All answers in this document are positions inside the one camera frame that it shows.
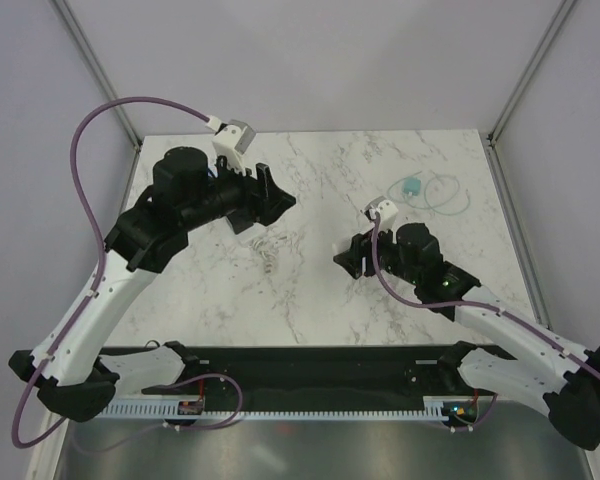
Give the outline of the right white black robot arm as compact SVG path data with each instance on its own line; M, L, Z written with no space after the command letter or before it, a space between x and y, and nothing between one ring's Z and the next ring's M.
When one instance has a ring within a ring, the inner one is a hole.
M410 305L472 329L506 358L467 342L440 360L438 381L447 392L486 390L548 418L573 445L600 445L600 345L574 343L509 308L479 279L444 259L438 239L423 223L397 231L358 233L333 261L351 277L392 275L414 288Z

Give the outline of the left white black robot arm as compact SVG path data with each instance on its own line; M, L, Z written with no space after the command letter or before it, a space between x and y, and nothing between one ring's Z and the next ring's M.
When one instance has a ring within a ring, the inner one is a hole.
M146 388L196 388L196 358L176 341L124 355L102 349L134 300L188 247L191 231L221 218L235 233L269 226L296 203L263 163L239 174L218 157L216 171L209 175L208 157L197 148L168 150L153 167L152 184L106 236L76 313L66 314L34 350L12 355L10 368L49 411L85 422L113 399Z

